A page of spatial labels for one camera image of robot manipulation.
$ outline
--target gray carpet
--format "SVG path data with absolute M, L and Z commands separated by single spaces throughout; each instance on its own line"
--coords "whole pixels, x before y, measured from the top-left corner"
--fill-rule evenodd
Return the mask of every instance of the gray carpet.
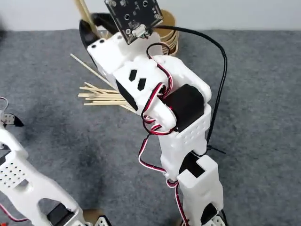
M 229 56 L 211 142 L 227 154 L 209 153 L 219 164 L 228 221 L 299 225 L 301 32 L 207 33 Z M 178 57 L 215 96 L 222 74 L 219 50 L 185 34 L 180 45 Z M 9 130 L 29 152 L 29 161 L 82 208 L 104 209 L 114 226 L 173 225 L 179 218 L 173 191 L 162 175 L 137 161 L 145 136 L 140 118 L 116 106 L 84 107 L 77 98 L 83 82 L 106 86 L 70 58 L 71 52 L 91 63 L 76 30 L 2 35 L 0 95 L 25 123 Z M 152 137 L 144 158 L 159 164 L 159 157 Z M 3 194 L 0 202 L 20 217 Z M 0 219 L 8 221 L 2 213 Z

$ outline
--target bamboo stick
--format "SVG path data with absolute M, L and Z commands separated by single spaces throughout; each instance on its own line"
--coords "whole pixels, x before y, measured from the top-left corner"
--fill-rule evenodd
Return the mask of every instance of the bamboo stick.
M 102 92 L 106 92 L 106 93 L 118 93 L 118 91 L 116 90 L 112 90 L 112 89 L 99 89 L 99 88 L 89 88 L 89 87 L 80 87 L 79 89 L 82 90 L 94 90 L 94 91 L 102 91 Z
M 112 98 L 112 97 L 94 97 L 94 98 L 86 98 L 86 100 L 119 100 L 126 101 L 124 98 Z
M 97 106 L 97 105 L 122 105 L 122 104 L 124 104 L 123 102 L 109 102 L 109 101 L 104 101 L 104 103 L 84 103 L 84 105 L 95 105 L 95 106 Z
M 88 10 L 88 7 L 85 3 L 85 0 L 74 0 L 74 2 L 75 2 L 75 5 L 77 6 L 77 9 L 79 10 L 81 18 L 84 21 L 86 21 L 87 23 L 89 23 L 92 32 L 99 37 L 98 30 L 97 30 L 95 24 L 92 21 L 91 14 L 90 14 L 90 12 Z
M 93 103 L 105 104 L 105 103 L 113 103 L 116 105 L 126 105 L 126 100 L 94 100 Z
M 88 82 L 85 82 L 85 84 L 86 84 L 87 86 L 92 87 L 92 88 L 97 88 L 96 86 L 93 86 L 92 84 L 90 84 L 90 83 L 88 83 Z M 101 92 L 101 91 L 95 91 L 95 90 L 91 90 L 90 92 L 95 93 L 95 94 L 103 94 L 103 93 L 104 93 L 104 92 Z M 132 107 L 129 105 L 128 102 L 127 102 L 125 105 L 120 105 L 120 106 L 123 107 L 123 108 L 125 108 L 125 109 L 127 109 L 127 110 L 129 110 L 129 111 L 131 111 L 131 112 L 133 112 L 133 113 L 135 113 L 134 108 L 132 108 Z
M 100 78 L 102 81 L 104 81 L 105 83 L 107 83 L 109 86 L 111 86 L 112 88 L 114 88 L 111 83 L 109 83 L 103 76 L 101 76 L 100 74 L 98 74 L 96 71 L 94 71 L 90 66 L 88 66 L 86 63 L 84 63 L 83 61 L 81 61 L 80 59 L 78 59 L 73 53 L 70 54 L 70 56 L 75 59 L 76 61 L 78 61 L 81 65 L 83 65 L 85 68 L 87 68 L 90 72 L 92 72 L 94 75 L 96 75 L 98 78 Z

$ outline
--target circuit board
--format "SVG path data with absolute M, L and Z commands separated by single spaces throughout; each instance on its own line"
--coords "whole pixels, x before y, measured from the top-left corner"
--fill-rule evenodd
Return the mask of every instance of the circuit board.
M 128 44 L 151 34 L 163 19 L 156 0 L 105 0 L 105 4 Z

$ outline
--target white plastic bracket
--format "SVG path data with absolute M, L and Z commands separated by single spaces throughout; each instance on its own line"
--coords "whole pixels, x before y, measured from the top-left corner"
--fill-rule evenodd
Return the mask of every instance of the white plastic bracket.
M 204 226 L 226 226 L 220 216 L 215 216 L 212 220 L 208 221 Z
M 198 178 L 187 169 L 177 177 L 183 192 L 185 215 L 193 226 L 200 225 L 208 204 L 212 203 L 217 212 L 223 209 L 223 191 L 217 163 L 208 155 L 204 155 L 197 160 L 197 164 L 205 171 Z
M 75 221 L 85 224 L 82 209 L 75 200 L 55 181 L 39 173 L 26 159 L 28 153 L 17 139 L 0 124 L 0 142 L 10 148 L 10 152 L 0 158 L 0 191 L 3 192 L 15 208 L 35 226 L 50 226 L 45 214 L 39 208 L 39 201 L 47 198 L 62 203 L 74 212 L 67 222 L 71 226 Z

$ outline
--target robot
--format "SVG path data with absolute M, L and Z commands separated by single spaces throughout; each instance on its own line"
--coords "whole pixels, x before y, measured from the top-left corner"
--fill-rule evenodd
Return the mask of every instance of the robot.
M 219 216 L 223 209 L 223 190 L 218 165 L 206 155 L 205 132 L 210 127 L 212 111 L 208 104 L 210 87 L 180 59 L 163 55 L 161 46 L 165 44 L 152 32 L 154 24 L 162 20 L 156 1 L 125 0 L 117 5 L 118 2 L 107 0 L 105 3 L 112 16 L 92 14 L 92 19 L 96 26 L 103 25 L 113 36 L 107 40 L 99 38 L 83 20 L 79 32 L 98 71 L 135 109 L 148 132 L 138 161 L 161 172 L 167 186 L 174 189 L 182 217 L 180 225 L 226 226 L 225 217 Z M 133 21 L 141 22 L 129 26 L 124 14 L 132 15 L 128 10 L 136 12 L 138 8 L 145 10 L 144 16 L 136 14 L 140 17 Z M 154 11 L 154 19 L 149 20 Z M 0 143 L 7 145 L 10 152 L 0 158 L 0 191 L 16 209 L 35 226 L 110 226 L 104 215 L 98 216 L 94 224 L 86 221 L 76 201 L 55 181 L 37 172 L 26 160 L 28 153 L 5 129 L 4 115 L 4 111 L 0 112 Z M 159 138 L 162 167 L 142 160 L 151 135 Z M 25 186 L 21 183 L 24 180 L 28 181 Z M 178 188 L 183 193 L 183 206 Z M 43 198 L 60 204 L 44 215 L 38 207 Z

